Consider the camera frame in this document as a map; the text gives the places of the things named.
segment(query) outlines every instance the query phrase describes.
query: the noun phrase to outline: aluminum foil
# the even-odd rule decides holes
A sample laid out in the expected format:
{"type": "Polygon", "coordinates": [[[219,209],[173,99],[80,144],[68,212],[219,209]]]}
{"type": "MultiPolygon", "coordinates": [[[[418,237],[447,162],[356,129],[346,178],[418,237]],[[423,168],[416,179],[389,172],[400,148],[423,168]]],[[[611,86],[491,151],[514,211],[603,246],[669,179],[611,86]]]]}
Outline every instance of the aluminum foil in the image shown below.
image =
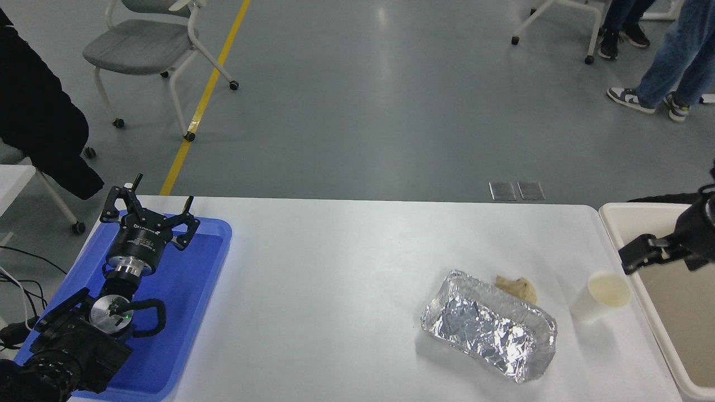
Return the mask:
{"type": "Polygon", "coordinates": [[[556,352],[556,321],[549,314],[457,270],[420,320],[423,330],[516,383],[541,377],[556,352]]]}

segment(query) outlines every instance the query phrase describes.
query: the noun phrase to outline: jeans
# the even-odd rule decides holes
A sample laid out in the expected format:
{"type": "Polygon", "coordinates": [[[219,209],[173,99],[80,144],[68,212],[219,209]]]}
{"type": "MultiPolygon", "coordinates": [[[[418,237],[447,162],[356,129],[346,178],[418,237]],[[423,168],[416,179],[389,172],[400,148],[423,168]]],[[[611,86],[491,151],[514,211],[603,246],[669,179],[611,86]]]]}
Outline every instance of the jeans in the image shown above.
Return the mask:
{"type": "Polygon", "coordinates": [[[715,0],[685,1],[636,89],[638,99],[655,105],[679,79],[675,98],[687,105],[715,82],[715,0]]]}
{"type": "Polygon", "coordinates": [[[620,31],[623,24],[637,24],[655,0],[613,0],[603,21],[603,28],[620,31]]]}

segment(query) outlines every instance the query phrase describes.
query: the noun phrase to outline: white paper cup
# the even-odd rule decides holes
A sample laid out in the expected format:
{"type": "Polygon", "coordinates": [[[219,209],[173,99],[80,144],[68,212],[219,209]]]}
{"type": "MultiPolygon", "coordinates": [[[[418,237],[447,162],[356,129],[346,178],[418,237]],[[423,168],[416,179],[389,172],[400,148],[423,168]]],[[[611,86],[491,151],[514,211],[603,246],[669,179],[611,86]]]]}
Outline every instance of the white paper cup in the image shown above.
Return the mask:
{"type": "Polygon", "coordinates": [[[586,286],[571,304],[571,315],[581,322],[592,323],[631,301],[631,288],[620,275],[600,271],[588,279],[586,286]]]}

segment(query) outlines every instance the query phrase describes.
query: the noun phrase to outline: white bin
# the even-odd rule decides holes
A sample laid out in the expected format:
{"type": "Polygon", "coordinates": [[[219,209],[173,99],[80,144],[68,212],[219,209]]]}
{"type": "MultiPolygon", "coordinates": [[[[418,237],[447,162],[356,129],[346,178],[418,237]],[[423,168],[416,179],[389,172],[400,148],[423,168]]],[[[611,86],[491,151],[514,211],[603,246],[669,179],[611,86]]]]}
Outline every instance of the white bin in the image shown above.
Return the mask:
{"type": "MultiPolygon", "coordinates": [[[[669,235],[688,207],[611,203],[599,214],[620,249],[643,233],[669,235]]],[[[715,266],[691,272],[676,261],[641,268],[629,279],[681,392],[715,401],[715,266]]]]}

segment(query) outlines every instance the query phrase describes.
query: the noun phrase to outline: blue tray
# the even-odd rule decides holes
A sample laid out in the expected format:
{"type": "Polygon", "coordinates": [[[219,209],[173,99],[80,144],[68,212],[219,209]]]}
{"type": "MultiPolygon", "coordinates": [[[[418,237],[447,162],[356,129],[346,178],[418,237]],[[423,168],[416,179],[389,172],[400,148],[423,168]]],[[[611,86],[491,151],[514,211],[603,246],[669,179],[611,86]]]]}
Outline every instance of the blue tray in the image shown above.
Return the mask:
{"type": "MultiPolygon", "coordinates": [[[[201,225],[191,244],[180,252],[167,245],[155,274],[142,278],[135,300],[158,298],[167,307],[167,326],[151,338],[131,338],[127,345],[134,352],[97,394],[77,391],[73,396],[116,402],[155,402],[174,388],[206,311],[214,284],[228,252],[231,227],[223,220],[199,217],[201,225]]],[[[71,271],[60,285],[47,309],[50,311],[83,287],[97,296],[104,284],[104,257],[119,231],[117,224],[102,224],[87,243],[71,271]]],[[[154,309],[137,311],[132,321],[137,329],[156,325],[154,309]]],[[[15,357],[18,364],[31,357],[32,331],[15,357]]]]}

